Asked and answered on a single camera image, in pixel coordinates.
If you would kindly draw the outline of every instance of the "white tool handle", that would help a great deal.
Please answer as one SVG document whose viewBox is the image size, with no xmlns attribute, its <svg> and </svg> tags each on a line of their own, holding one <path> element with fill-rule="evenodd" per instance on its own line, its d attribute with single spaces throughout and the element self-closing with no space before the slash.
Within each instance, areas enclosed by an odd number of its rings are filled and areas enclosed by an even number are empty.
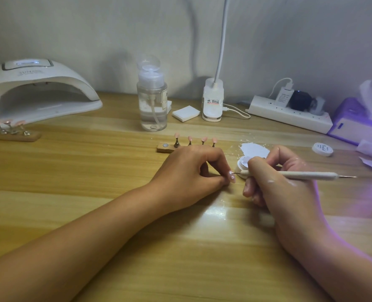
<svg viewBox="0 0 372 302">
<path fill-rule="evenodd" d="M 329 180 L 333 181 L 339 178 L 337 173 L 329 172 L 279 172 L 281 175 L 288 179 L 298 180 Z M 240 171 L 241 175 L 250 177 L 249 171 Z"/>
</svg>

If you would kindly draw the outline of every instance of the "hand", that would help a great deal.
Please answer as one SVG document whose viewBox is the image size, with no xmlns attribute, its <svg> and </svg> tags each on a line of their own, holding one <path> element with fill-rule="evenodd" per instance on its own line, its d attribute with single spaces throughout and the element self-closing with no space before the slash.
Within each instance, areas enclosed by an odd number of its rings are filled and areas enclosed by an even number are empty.
<svg viewBox="0 0 372 302">
<path fill-rule="evenodd" d="M 284 146 L 275 146 L 267 159 L 249 160 L 249 172 L 243 195 L 253 203 L 267 205 L 273 215 L 275 230 L 283 247 L 293 256 L 302 252 L 302 243 L 327 233 L 329 227 L 320 207 L 316 182 L 289 180 L 274 168 L 281 164 L 282 171 L 310 172 L 312 169 L 294 152 Z"/>
<path fill-rule="evenodd" d="M 207 162 L 220 176 L 210 176 Z M 151 180 L 164 194 L 169 212 L 186 208 L 201 198 L 219 190 L 235 175 L 220 148 L 208 145 L 179 147 L 163 162 Z"/>
</svg>

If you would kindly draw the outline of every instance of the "power strip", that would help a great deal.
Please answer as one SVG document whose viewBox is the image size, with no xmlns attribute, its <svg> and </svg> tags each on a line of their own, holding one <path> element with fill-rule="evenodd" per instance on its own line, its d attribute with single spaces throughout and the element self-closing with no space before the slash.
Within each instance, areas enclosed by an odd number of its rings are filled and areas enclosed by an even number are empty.
<svg viewBox="0 0 372 302">
<path fill-rule="evenodd" d="M 297 111 L 288 107 L 279 107 L 273 99 L 255 95 L 249 109 L 246 112 L 255 116 L 265 117 L 289 125 L 309 129 L 326 134 L 333 123 L 330 116 L 325 112 L 322 116 L 316 116 L 309 112 Z"/>
</svg>

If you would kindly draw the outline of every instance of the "uv nail lamp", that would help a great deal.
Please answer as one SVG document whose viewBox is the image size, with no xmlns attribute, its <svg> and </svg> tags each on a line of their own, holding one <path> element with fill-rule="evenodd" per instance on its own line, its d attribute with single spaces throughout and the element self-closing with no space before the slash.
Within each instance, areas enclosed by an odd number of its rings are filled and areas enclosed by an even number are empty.
<svg viewBox="0 0 372 302">
<path fill-rule="evenodd" d="M 101 107 L 92 86 L 58 62 L 25 59 L 0 65 L 0 120 L 31 123 Z"/>
</svg>

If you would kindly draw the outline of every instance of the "person's right arm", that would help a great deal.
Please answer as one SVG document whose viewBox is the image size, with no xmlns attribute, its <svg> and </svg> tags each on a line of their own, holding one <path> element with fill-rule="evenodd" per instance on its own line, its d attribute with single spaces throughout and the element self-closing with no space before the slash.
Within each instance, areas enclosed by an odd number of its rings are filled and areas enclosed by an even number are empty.
<svg viewBox="0 0 372 302">
<path fill-rule="evenodd" d="M 281 244 L 338 302 L 372 301 L 372 258 L 346 243 L 328 225 L 312 181 L 288 180 L 285 171 L 311 171 L 307 163 L 283 146 L 267 159 L 249 161 L 253 177 L 246 180 L 244 196 L 266 205 L 276 222 Z"/>
</svg>

